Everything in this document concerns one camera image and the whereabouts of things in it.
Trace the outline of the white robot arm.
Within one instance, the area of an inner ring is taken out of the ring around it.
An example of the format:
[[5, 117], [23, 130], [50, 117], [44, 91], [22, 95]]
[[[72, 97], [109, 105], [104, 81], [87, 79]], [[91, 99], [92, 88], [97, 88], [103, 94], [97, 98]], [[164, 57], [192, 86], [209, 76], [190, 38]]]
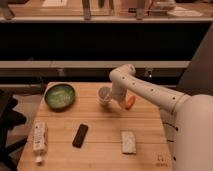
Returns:
[[213, 96], [188, 95], [135, 77], [135, 67], [113, 69], [111, 97], [118, 103], [128, 90], [174, 115], [172, 171], [213, 171]]

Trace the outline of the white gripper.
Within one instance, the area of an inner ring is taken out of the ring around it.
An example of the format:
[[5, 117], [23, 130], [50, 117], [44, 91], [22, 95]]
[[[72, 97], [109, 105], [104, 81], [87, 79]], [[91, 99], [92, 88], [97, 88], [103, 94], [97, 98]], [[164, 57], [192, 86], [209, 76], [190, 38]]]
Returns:
[[121, 109], [126, 107], [126, 94], [127, 90], [124, 88], [112, 88], [111, 98], [114, 99]]

